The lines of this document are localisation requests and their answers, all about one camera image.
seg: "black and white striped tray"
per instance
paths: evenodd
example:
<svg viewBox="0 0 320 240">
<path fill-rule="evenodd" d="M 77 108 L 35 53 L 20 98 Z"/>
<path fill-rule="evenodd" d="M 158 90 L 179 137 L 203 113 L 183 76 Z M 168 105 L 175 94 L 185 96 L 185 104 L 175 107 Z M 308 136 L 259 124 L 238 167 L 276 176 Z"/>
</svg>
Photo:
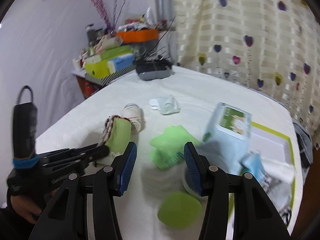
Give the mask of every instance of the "black and white striped tray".
<svg viewBox="0 0 320 240">
<path fill-rule="evenodd" d="M 84 76 L 85 76 L 85 79 L 91 83 L 94 83 L 94 84 L 97 84 L 99 86 L 102 86 L 102 87 L 106 87 L 107 85 L 109 85 L 113 80 L 117 79 L 118 77 L 121 77 L 123 76 L 124 74 L 132 71 L 135 69 L 135 65 L 130 65 L 130 66 L 127 66 L 123 69 L 120 69 L 119 71 L 107 76 L 107 77 L 104 77 L 104 78 L 96 78 L 96 77 L 92 77 L 90 76 L 88 73 L 85 73 Z"/>
</svg>

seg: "green cloth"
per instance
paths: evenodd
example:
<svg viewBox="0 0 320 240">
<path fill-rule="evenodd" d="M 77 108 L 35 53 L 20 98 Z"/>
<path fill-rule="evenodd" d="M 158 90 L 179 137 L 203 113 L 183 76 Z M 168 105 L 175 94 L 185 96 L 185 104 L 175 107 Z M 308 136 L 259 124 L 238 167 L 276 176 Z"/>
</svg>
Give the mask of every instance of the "green cloth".
<svg viewBox="0 0 320 240">
<path fill-rule="evenodd" d="M 201 208 L 200 202 L 191 195 L 173 192 L 161 204 L 158 219 L 171 228 L 187 228 L 197 219 Z"/>
<path fill-rule="evenodd" d="M 114 120 L 110 138 L 105 143 L 110 152 L 123 154 L 131 136 L 131 123 L 126 119 L 117 118 Z"/>
<path fill-rule="evenodd" d="M 161 170 L 179 164 L 184 160 L 183 148 L 187 142 L 200 145 L 182 125 L 167 127 L 163 134 L 150 141 L 150 145 L 155 148 L 150 154 L 152 162 Z"/>
</svg>

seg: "curtain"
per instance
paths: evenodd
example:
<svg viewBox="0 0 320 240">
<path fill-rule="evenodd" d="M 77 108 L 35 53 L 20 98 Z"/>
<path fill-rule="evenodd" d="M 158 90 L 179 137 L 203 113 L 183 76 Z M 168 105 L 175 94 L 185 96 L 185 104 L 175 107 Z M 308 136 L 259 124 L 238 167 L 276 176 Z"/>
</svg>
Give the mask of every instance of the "curtain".
<svg viewBox="0 0 320 240">
<path fill-rule="evenodd" d="M 181 66 L 274 98 L 319 147 L 320 26 L 304 0 L 174 0 L 174 8 Z"/>
</svg>

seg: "white wall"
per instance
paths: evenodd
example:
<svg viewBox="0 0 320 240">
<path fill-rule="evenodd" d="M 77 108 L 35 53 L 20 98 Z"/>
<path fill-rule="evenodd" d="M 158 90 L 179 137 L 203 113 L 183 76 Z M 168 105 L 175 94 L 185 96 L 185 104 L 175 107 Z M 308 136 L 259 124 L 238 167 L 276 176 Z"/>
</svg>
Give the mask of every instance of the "white wall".
<svg viewBox="0 0 320 240">
<path fill-rule="evenodd" d="M 114 0 L 105 0 L 112 13 Z M 118 0 L 118 12 L 123 0 Z M 127 0 L 128 13 L 140 14 L 155 0 Z M 19 90 L 30 85 L 38 108 L 37 135 L 83 101 L 72 59 L 87 45 L 85 26 L 103 26 L 90 0 L 15 0 L 0 29 L 0 203 L 12 169 L 12 108 Z"/>
</svg>

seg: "orange basket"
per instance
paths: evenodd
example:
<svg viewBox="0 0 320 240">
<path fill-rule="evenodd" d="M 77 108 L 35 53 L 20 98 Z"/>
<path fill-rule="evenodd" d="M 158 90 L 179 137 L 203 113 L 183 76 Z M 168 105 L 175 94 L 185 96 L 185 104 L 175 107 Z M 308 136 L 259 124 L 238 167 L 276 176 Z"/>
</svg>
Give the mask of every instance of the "orange basket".
<svg viewBox="0 0 320 240">
<path fill-rule="evenodd" d="M 123 43 L 151 41 L 159 37 L 158 29 L 117 32 L 116 35 L 121 37 Z"/>
</svg>

